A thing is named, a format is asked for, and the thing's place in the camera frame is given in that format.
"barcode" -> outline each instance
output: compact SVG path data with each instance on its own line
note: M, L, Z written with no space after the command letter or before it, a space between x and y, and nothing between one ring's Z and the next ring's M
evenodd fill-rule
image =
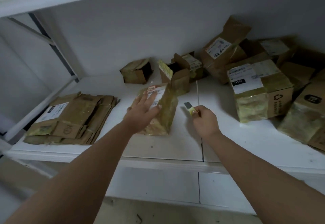
M257 79L257 78L259 78L260 76L258 76L257 74L256 75L254 75L254 76L252 76L251 78L252 79Z
M233 70L233 71L230 72L230 74L233 74L235 72L239 72L239 71L242 71L242 70L245 70L245 69L246 69L246 67L240 68L238 70Z

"person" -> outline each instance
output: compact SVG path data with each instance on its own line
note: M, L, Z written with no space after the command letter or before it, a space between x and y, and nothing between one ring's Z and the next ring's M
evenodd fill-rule
M156 93L137 98L122 122L80 154L5 222L93 223L131 136L159 113ZM195 107L193 123L242 190L263 223L324 223L325 196L253 155L222 134L216 115Z

